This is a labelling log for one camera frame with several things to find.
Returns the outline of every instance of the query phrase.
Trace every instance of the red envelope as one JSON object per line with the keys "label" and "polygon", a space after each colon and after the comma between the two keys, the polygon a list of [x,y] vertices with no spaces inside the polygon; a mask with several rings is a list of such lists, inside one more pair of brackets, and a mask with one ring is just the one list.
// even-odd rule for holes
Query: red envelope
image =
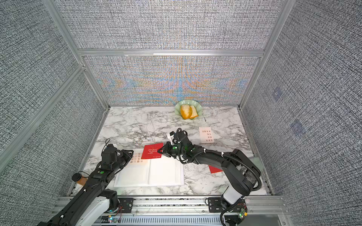
{"label": "red envelope", "polygon": [[222,172],[223,170],[221,169],[218,169],[216,167],[213,167],[213,166],[209,166],[209,169],[210,169],[210,173],[216,173],[216,172]]}
{"label": "red envelope", "polygon": [[160,158],[162,154],[158,153],[157,150],[163,147],[163,143],[145,145],[141,159]]}

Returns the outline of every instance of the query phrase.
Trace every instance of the textured gray panel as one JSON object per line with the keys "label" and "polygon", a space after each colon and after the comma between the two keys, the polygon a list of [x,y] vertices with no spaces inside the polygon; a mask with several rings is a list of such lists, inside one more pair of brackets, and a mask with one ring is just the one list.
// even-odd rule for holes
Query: textured gray panel
{"label": "textured gray panel", "polygon": [[361,9],[297,0],[244,109],[298,226],[362,224]]}
{"label": "textured gray panel", "polygon": [[103,111],[81,74],[0,174],[0,225],[49,220],[58,197],[72,183]]}
{"label": "textured gray panel", "polygon": [[78,63],[42,1],[0,1],[0,152]]}
{"label": "textured gray panel", "polygon": [[110,105],[236,105],[257,57],[87,56]]}
{"label": "textured gray panel", "polygon": [[56,0],[80,48],[264,49],[283,0]]}

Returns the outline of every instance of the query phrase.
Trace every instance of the scalloped bowl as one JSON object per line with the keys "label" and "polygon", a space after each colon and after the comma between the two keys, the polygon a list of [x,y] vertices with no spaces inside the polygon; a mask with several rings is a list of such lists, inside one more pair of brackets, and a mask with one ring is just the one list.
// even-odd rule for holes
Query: scalloped bowl
{"label": "scalloped bowl", "polygon": [[201,106],[198,102],[193,101],[193,100],[183,100],[183,101],[178,102],[178,103],[176,104],[176,106],[175,106],[175,114],[176,114],[176,115],[181,116],[181,113],[180,113],[180,111],[181,111],[181,105],[193,105],[193,106],[195,106],[195,108],[196,108],[197,114],[198,114],[199,116],[202,115],[202,106]]}

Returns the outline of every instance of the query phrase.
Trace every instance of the bread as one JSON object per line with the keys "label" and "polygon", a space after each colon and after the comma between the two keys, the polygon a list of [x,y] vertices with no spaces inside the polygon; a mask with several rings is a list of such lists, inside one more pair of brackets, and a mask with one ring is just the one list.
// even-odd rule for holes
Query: bread
{"label": "bread", "polygon": [[199,115],[197,114],[197,111],[196,111],[195,106],[192,106],[192,105],[191,105],[191,109],[192,109],[192,114],[191,114],[191,116],[190,116],[190,119],[193,119],[193,118],[199,116]]}
{"label": "bread", "polygon": [[190,107],[190,105],[182,105],[180,113],[184,119],[189,119],[192,115],[192,108]]}

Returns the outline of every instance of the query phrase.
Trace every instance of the white marble surface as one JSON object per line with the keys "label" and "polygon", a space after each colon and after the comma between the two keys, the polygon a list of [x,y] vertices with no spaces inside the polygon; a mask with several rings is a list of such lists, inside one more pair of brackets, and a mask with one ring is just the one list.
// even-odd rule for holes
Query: white marble surface
{"label": "white marble surface", "polygon": [[[174,107],[112,107],[83,171],[95,169],[107,138],[119,150],[143,149],[148,144],[166,143],[167,133],[180,127],[193,144],[223,152],[236,148],[253,156],[236,107],[204,107],[202,116],[194,120],[175,115]],[[211,127],[215,143],[201,144],[199,127]],[[229,186],[224,172],[211,174],[207,165],[186,164],[184,172],[182,186],[116,188],[112,181],[107,188],[118,195],[221,195]],[[77,184],[72,195],[80,188]],[[264,185],[251,195],[266,195]]]}

